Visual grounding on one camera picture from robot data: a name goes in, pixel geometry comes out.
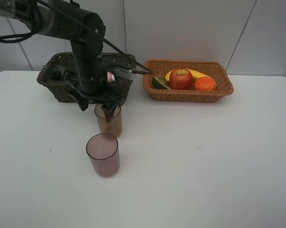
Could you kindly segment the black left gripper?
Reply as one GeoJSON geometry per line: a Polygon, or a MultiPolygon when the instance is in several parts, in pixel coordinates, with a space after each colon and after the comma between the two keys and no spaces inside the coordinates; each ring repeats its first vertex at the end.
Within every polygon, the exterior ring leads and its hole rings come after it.
{"type": "Polygon", "coordinates": [[[78,82],[67,81],[67,85],[69,96],[74,99],[82,111],[85,111],[89,104],[102,104],[101,109],[108,123],[112,121],[116,106],[122,106],[126,101],[123,95],[116,92],[104,80],[85,85],[84,88],[87,88],[87,91],[83,89],[79,80],[78,82]]]}

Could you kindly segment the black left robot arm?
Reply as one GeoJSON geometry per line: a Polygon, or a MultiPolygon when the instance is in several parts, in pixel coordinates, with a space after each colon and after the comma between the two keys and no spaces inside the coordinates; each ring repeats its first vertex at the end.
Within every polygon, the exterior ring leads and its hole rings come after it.
{"type": "Polygon", "coordinates": [[[132,57],[103,53],[106,27],[98,14],[73,1],[0,0],[0,16],[29,28],[28,33],[1,36],[0,43],[24,41],[35,34],[68,40],[72,52],[54,55],[37,81],[60,102],[75,102],[81,110],[97,104],[107,122],[114,118],[130,86],[121,71],[133,69],[132,57]]]}

